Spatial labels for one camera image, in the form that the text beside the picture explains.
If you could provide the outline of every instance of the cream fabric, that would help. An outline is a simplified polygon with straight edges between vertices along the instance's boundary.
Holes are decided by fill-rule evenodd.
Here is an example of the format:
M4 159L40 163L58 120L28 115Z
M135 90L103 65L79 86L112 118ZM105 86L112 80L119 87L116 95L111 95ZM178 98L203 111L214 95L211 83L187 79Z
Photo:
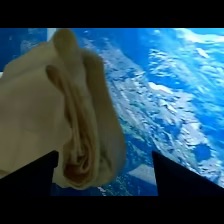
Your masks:
M103 61L80 49L69 29L11 61L0 79L0 175L52 150L61 187L101 186L125 162Z

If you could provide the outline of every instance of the blue surface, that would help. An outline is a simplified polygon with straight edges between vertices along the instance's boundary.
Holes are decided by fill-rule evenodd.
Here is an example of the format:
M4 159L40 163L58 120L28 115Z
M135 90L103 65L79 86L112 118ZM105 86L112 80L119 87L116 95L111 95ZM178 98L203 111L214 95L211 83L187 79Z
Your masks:
M157 195L152 150L224 187L224 29L72 30L104 59L127 161L102 188L54 185L52 195ZM47 36L43 28L0 32L1 68Z

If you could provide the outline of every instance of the folded towel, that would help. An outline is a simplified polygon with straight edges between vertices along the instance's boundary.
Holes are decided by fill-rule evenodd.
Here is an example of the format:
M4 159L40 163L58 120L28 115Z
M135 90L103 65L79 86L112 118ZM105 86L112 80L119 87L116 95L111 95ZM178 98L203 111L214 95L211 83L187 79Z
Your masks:
M101 186L125 162L103 61L79 48L69 29L11 61L0 79L0 175L53 150L61 187Z

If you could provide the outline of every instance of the cloth fold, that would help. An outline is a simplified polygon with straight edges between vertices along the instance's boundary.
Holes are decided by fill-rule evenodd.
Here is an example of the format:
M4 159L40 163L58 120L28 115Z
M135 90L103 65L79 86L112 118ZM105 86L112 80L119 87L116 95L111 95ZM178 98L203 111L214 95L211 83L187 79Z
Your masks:
M69 29L11 61L0 79L0 175L52 150L59 152L53 182L61 187L101 186L125 162L103 61L79 48Z

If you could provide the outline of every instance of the rolled fabric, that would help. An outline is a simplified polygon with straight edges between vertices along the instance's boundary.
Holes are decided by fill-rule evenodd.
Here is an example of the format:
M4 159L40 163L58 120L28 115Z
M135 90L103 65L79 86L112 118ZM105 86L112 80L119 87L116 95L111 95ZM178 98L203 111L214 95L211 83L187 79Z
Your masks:
M69 29L11 61L0 79L0 174L52 150L59 152L53 182L61 187L101 186L125 162L103 61L80 49Z

